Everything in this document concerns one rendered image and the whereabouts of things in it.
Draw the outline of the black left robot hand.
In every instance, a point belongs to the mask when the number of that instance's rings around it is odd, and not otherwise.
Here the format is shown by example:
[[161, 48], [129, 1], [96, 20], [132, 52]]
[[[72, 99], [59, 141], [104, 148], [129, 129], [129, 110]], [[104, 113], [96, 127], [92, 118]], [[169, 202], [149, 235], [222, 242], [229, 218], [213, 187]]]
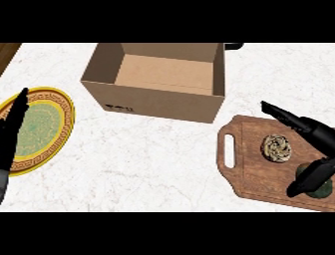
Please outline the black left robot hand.
[[12, 105], [6, 119], [0, 119], [0, 169], [10, 170], [16, 153], [18, 133], [28, 111], [28, 89], [24, 89]]

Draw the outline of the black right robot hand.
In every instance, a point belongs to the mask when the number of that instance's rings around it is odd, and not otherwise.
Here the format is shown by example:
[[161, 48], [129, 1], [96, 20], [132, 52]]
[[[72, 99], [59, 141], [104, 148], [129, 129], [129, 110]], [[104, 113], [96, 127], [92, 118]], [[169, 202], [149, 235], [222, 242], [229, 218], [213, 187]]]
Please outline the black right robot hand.
[[299, 117], [268, 102], [262, 102], [262, 111], [291, 127], [324, 154], [324, 157], [309, 164], [287, 188], [287, 195], [294, 197], [315, 191], [335, 174], [335, 129], [312, 118]]

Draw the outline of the swirled brown cream cupcake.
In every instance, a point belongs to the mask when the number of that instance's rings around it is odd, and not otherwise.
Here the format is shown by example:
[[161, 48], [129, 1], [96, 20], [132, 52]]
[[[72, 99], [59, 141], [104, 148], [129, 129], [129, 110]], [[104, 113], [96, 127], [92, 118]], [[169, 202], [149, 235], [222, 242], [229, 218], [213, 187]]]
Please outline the swirled brown cream cupcake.
[[260, 151], [262, 155], [271, 162], [287, 162], [293, 154], [287, 137], [279, 134], [268, 135], [262, 142]]

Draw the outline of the brown wooden cutting board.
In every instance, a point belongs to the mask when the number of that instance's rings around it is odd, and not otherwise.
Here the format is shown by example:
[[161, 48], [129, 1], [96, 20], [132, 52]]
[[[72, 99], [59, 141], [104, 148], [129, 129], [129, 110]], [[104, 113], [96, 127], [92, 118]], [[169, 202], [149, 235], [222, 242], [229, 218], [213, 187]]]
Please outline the brown wooden cutting board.
[[[262, 155], [262, 142], [271, 134], [282, 135], [293, 148], [291, 157], [284, 163], [271, 162]], [[333, 193], [327, 198], [312, 198], [306, 194], [294, 198], [287, 196], [299, 165], [322, 157], [324, 154], [296, 131], [277, 120], [235, 116], [217, 133], [217, 168], [235, 194], [243, 198], [335, 211], [335, 175]]]

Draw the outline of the open brown cardboard box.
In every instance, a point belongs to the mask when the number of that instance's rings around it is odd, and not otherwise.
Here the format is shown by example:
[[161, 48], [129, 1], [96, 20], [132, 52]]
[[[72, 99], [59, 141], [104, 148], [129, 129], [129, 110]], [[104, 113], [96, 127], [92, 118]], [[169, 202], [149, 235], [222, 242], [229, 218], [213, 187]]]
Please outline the open brown cardboard box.
[[101, 43], [81, 83], [109, 112], [210, 124], [225, 100], [225, 47]]

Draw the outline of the yellow patterned round plate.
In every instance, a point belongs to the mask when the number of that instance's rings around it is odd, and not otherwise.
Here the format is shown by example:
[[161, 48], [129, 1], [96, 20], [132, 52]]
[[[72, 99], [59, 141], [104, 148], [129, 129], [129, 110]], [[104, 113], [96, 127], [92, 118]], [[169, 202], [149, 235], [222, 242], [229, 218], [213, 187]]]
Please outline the yellow patterned round plate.
[[64, 91], [38, 87], [25, 94], [30, 106], [18, 134], [10, 175], [36, 170], [62, 149], [75, 124], [75, 106]]

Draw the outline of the dark green round object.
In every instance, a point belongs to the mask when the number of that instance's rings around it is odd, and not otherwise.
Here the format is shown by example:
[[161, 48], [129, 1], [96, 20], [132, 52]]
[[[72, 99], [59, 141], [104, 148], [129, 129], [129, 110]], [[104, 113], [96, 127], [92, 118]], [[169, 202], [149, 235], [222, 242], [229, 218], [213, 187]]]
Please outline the dark green round object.
[[[302, 163], [297, 166], [296, 175], [300, 175], [303, 173], [308, 166], [309, 163]], [[306, 195], [311, 196], [312, 198], [322, 199], [327, 198], [331, 195], [331, 193], [333, 193], [333, 179], [328, 179], [315, 191], [306, 192]]]

